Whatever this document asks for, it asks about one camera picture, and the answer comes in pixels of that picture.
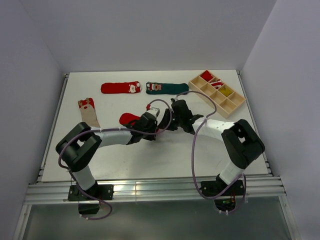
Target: gray wall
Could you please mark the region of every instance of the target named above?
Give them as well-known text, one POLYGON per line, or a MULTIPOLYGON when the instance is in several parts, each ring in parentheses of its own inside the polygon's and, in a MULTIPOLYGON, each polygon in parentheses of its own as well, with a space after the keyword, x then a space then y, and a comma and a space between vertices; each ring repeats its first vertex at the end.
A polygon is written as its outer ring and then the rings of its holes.
POLYGON ((276 0, 21 0, 65 72, 242 69, 276 0))
POLYGON ((38 175, 63 75, 17 0, 0 0, 0 239, 38 175))
POLYGON ((320 236, 320 2, 278 0, 243 82, 303 239, 320 236))

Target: white table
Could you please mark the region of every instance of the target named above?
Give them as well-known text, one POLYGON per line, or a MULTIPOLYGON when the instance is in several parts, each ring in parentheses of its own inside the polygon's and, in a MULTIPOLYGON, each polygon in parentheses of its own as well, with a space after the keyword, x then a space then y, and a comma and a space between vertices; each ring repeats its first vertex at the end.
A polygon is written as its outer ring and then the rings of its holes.
MULTIPOLYGON (((172 95, 146 94, 146 82, 188 83, 200 74, 201 70, 183 71, 122 71, 122 72, 73 72, 70 73, 62 103, 59 109, 52 139, 45 157, 43 182, 70 181, 70 175, 58 166, 57 143, 79 122, 81 114, 78 100, 93 98, 97 119, 102 128, 119 126, 119 117, 123 113, 140 116, 151 100, 163 99, 170 103, 172 95), (100 87, 106 82, 139 81, 142 92, 136 94, 102 94, 100 87)), ((212 70, 222 81, 243 94, 235 70, 212 70)), ((196 94, 182 96, 193 114, 206 115, 213 109, 196 94)), ((159 107, 162 119, 166 106, 159 107)), ((224 121, 218 113, 212 119, 224 121)), ((247 120, 253 122, 247 103, 244 103, 227 121, 247 120)), ((113 145, 97 150, 89 163, 93 176, 97 180, 131 180, 180 178, 191 176, 191 145, 193 135, 178 130, 166 131, 158 135, 156 141, 141 140, 139 143, 124 146, 113 145)), ((206 136, 199 136, 195 150, 195 171, 197 176, 216 176, 225 167, 229 156, 223 142, 206 136)), ((265 160, 261 155, 246 170, 247 175, 268 174, 265 160)))

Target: green sock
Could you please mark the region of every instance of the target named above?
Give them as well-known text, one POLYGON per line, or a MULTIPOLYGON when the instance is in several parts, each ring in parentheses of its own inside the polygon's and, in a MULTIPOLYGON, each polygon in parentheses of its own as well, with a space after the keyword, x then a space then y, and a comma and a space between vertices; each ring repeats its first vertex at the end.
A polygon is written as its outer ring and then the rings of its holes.
POLYGON ((147 82, 146 93, 147 94, 172 94, 177 95, 183 92, 189 91, 188 84, 186 83, 159 83, 159 82, 147 82))

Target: beige sock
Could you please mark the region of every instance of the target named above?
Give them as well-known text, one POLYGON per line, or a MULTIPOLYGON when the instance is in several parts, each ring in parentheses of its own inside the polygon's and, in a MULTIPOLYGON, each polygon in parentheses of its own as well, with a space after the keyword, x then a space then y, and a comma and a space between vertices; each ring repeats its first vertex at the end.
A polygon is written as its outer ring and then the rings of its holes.
POLYGON ((88 124, 90 127, 100 128, 93 99, 86 98, 85 100, 80 100, 78 101, 78 105, 80 108, 82 121, 88 124))

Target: metal frame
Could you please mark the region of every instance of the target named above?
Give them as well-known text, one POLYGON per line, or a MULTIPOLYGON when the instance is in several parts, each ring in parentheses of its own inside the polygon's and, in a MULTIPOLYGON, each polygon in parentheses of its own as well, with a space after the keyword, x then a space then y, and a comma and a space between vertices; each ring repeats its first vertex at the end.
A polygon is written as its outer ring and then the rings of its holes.
POLYGON ((284 219, 292 240, 301 240, 300 233, 298 231, 298 226, 296 224, 295 217, 291 211, 291 208, 288 203, 287 196, 279 196, 279 201, 282 207, 284 219))
POLYGON ((24 238, 25 230, 27 227, 30 211, 32 205, 23 205, 20 213, 18 223, 13 235, 14 240, 22 240, 24 238))
MULTIPOLYGON (((240 73, 237 71, 238 78, 244 93, 247 98, 240 73)), ((51 144, 52 135, 56 126, 59 110, 64 97, 69 74, 65 75, 61 95, 59 98, 58 106, 55 112, 53 124, 45 148, 41 168, 39 171, 36 184, 28 186, 24 204, 21 210, 20 218, 14 233, 15 240, 23 238, 29 214, 32 205, 48 205, 48 204, 78 204, 78 202, 68 202, 68 192, 71 182, 42 182, 42 174, 46 164, 46 157, 48 154, 49 146, 51 144)), ((252 118, 252 122, 256 132, 258 129, 252 115, 252 111, 247 99, 247 105, 252 118)), ((280 202, 284 203, 283 214, 287 222, 288 228, 292 239, 299 240, 297 228, 292 227, 294 223, 293 215, 291 214, 288 206, 286 192, 279 176, 273 176, 266 155, 263 155, 265 164, 268 168, 268 174, 263 175, 249 175, 247 176, 247 197, 279 197, 280 202)), ((214 177, 198 177, 198 184, 201 181, 212 180, 214 177)), ((193 179, 191 177, 185 178, 167 178, 167 179, 133 179, 133 180, 102 180, 98 181, 99 184, 113 184, 114 194, 113 200, 110 203, 121 202, 151 202, 151 201, 177 201, 177 200, 198 200, 201 199, 198 192, 195 190, 193 179)), ((95 201, 82 201, 81 203, 91 203, 95 201)))

